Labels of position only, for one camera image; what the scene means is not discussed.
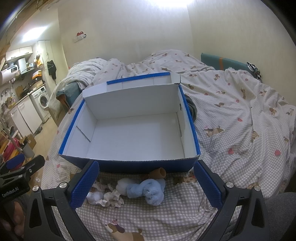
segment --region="blue and white box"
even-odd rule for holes
[[[180,82],[163,72],[83,90],[59,155],[81,169],[95,160],[102,172],[190,170],[200,149]]]

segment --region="hanging clothes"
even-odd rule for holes
[[[53,60],[47,62],[47,68],[48,68],[48,74],[52,76],[53,80],[56,80],[57,79],[57,76],[56,76],[57,68],[56,68]]]

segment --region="gingham fabric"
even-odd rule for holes
[[[248,72],[216,71],[184,52],[168,50],[130,65],[111,59],[92,83],[163,71],[183,76],[184,93],[197,107],[194,125],[200,158],[213,172],[240,188],[259,185],[265,198],[285,189],[295,169],[296,107]],[[81,100],[80,95],[58,128],[46,158],[43,189],[69,181],[69,174],[79,171],[57,153]],[[114,185],[122,177],[126,175],[99,175],[102,183]],[[108,224],[114,223],[125,230],[123,234],[116,232],[118,240],[120,235],[133,234],[143,241],[197,240],[216,209],[194,176],[168,174],[164,194],[164,201],[157,207],[148,205],[144,198],[123,197],[125,204],[121,208],[92,206],[85,201],[76,212],[96,240],[114,240],[108,229]],[[70,239],[56,210],[55,213],[64,236]]]

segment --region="cardboard tube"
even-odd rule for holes
[[[166,171],[164,168],[160,167],[158,169],[153,170],[152,172],[150,172],[148,174],[149,178],[152,179],[161,179],[161,178],[165,178],[166,176]]]

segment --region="silver screw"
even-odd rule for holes
[[[254,186],[254,189],[259,192],[261,190],[261,188],[259,186]]]
[[[38,189],[39,189],[38,186],[33,186],[33,188],[32,188],[32,190],[33,190],[34,192],[38,191]]]
[[[234,187],[234,184],[232,182],[227,182],[226,183],[226,186],[229,187],[229,188],[233,188]]]
[[[67,183],[61,183],[61,184],[59,185],[60,188],[65,188],[66,186],[67,186]]]

